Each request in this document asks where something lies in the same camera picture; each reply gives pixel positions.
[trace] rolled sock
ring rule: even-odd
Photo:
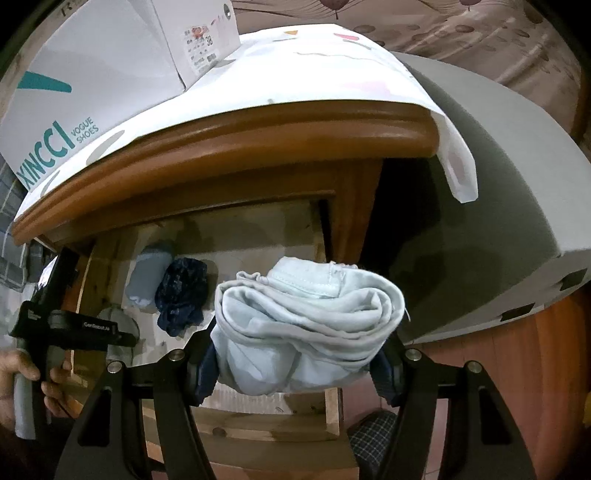
[[[139,308],[154,302],[156,290],[164,272],[174,258],[172,241],[161,241],[148,245],[135,260],[135,268],[125,287],[125,296]]]
[[[246,395],[341,387],[365,375],[404,314],[390,282],[354,265],[284,257],[219,284],[219,381]]]

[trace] barcode sticker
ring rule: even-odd
[[[193,71],[201,76],[217,63],[215,35],[207,25],[189,27],[183,31],[183,46]]]

